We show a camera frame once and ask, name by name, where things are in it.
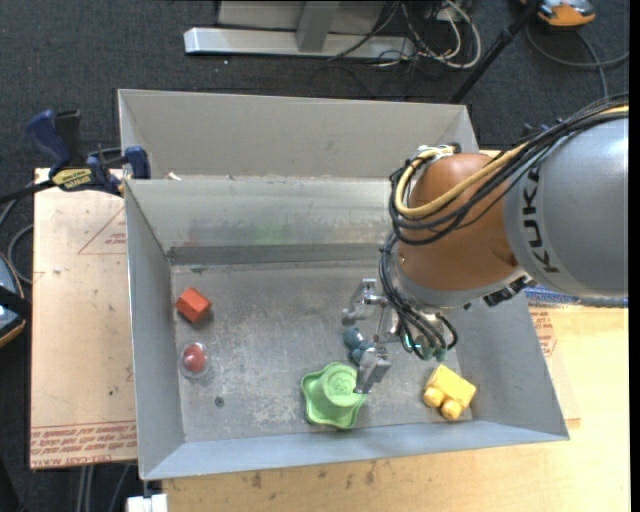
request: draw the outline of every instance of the black carpet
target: black carpet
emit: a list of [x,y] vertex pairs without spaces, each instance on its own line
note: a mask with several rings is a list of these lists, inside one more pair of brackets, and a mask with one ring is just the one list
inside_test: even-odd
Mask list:
[[[534,22],[531,37],[564,61],[593,63],[595,54],[607,62],[628,52],[630,0],[593,3],[596,19],[579,32],[549,33]],[[186,56],[183,33],[213,25],[214,4],[0,0],[0,195],[23,187],[34,167],[51,164],[25,135],[29,119],[46,108],[81,110],[86,151],[98,143],[117,146],[120,88],[446,103],[469,76],[434,62],[380,68],[349,59],[329,64],[300,57]],[[473,2],[485,52],[521,11],[517,0]],[[388,27],[389,33],[403,30],[400,18]],[[628,59],[602,74],[568,66],[534,49],[522,30],[461,103],[469,107],[480,146],[502,149],[522,136],[525,123],[553,124],[605,91],[628,89]],[[27,198],[0,227],[0,252],[6,253],[13,236],[32,221],[33,201]],[[23,272],[31,270],[31,251],[27,237],[16,252]],[[27,510],[74,510],[80,470],[28,470],[29,353],[28,328],[0,349],[0,458]],[[107,510],[122,469],[95,469],[92,510]],[[123,496],[142,492],[135,474],[128,472]],[[5,512],[2,502],[0,511]]]

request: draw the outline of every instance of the orange object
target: orange object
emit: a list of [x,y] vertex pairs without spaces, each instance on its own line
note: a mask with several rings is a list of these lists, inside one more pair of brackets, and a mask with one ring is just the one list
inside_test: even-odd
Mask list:
[[199,322],[207,316],[211,302],[194,288],[187,288],[176,301],[176,308],[190,322]]

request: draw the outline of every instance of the green plastic toy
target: green plastic toy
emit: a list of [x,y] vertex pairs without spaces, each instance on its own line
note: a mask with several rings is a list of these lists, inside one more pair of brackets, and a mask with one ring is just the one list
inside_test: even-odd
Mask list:
[[342,363],[331,363],[321,371],[302,378],[305,417],[309,423],[350,429],[367,395],[353,392],[356,370]]

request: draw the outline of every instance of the cardboard sheet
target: cardboard sheet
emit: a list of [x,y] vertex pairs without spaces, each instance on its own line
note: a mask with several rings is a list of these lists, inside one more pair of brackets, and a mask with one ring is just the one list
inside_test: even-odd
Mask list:
[[30,466],[133,460],[123,201],[51,189],[34,217]]

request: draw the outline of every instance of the yellow block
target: yellow block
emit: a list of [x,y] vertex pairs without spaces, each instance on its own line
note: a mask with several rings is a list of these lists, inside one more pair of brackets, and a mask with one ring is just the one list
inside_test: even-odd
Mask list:
[[448,420],[456,420],[469,406],[475,392],[473,384],[441,364],[429,377],[422,399],[428,407],[440,409]]

